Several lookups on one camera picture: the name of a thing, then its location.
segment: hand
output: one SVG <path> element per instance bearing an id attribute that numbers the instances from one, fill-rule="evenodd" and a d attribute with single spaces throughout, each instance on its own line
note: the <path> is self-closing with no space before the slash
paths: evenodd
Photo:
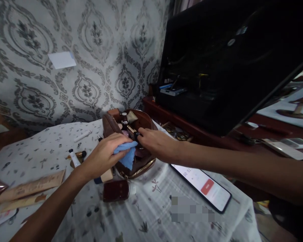
<path id="1" fill-rule="evenodd" d="M 139 128 L 138 141 L 149 152 L 163 162 L 171 163 L 180 158 L 181 146 L 184 142 L 174 140 L 160 130 Z"/>
<path id="2" fill-rule="evenodd" d="M 119 133 L 113 133 L 108 138 L 104 138 L 88 158 L 75 168 L 75 171 L 78 170 L 81 176 L 85 177 L 86 181 L 100 177 L 129 152 L 128 149 L 120 151 L 118 154 L 113 154 L 119 145 L 127 142 L 132 142 L 132 140 Z"/>

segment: television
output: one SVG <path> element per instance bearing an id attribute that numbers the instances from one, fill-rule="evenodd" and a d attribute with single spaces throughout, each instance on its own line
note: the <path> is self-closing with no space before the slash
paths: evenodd
<path id="1" fill-rule="evenodd" d="M 302 68 L 303 2 L 204 0 L 167 23 L 156 103 L 225 136 Z"/>

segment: brown leather bag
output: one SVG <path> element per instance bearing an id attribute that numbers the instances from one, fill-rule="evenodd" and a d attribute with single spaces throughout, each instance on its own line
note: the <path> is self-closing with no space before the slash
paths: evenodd
<path id="1" fill-rule="evenodd" d="M 135 109 L 126 109 L 124 112 L 128 114 L 130 111 L 132 111 L 138 118 L 138 120 L 130 124 L 130 126 L 133 127 L 135 130 L 138 131 L 138 129 L 141 127 L 157 130 L 156 125 L 148 114 Z M 102 116 L 102 123 L 104 137 L 108 137 L 109 135 L 115 132 L 122 133 L 121 129 L 117 125 L 117 123 L 121 123 L 119 109 L 111 109 L 106 114 L 104 114 Z M 123 164 L 117 162 L 115 167 L 117 168 L 120 175 L 123 176 L 125 179 L 134 179 L 145 173 L 149 168 L 151 168 L 155 163 L 156 158 L 155 156 L 151 155 L 151 153 L 149 153 L 147 150 L 145 150 L 144 152 L 146 153 L 144 157 L 135 157 L 132 170 L 129 170 Z"/>

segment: phone screen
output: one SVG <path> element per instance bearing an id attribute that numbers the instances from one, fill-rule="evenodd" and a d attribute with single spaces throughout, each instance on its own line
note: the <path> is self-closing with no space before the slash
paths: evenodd
<path id="1" fill-rule="evenodd" d="M 224 211 L 231 197 L 231 194 L 226 189 L 199 169 L 172 164 L 171 166 L 194 186 L 219 212 Z"/>

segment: white paper note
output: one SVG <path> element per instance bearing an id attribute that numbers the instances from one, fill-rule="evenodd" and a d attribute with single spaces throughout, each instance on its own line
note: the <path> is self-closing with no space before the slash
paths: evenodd
<path id="1" fill-rule="evenodd" d="M 51 60 L 51 62 L 53 63 L 53 66 L 55 67 L 55 69 L 76 66 L 74 56 L 69 51 L 48 54 L 48 57 Z"/>

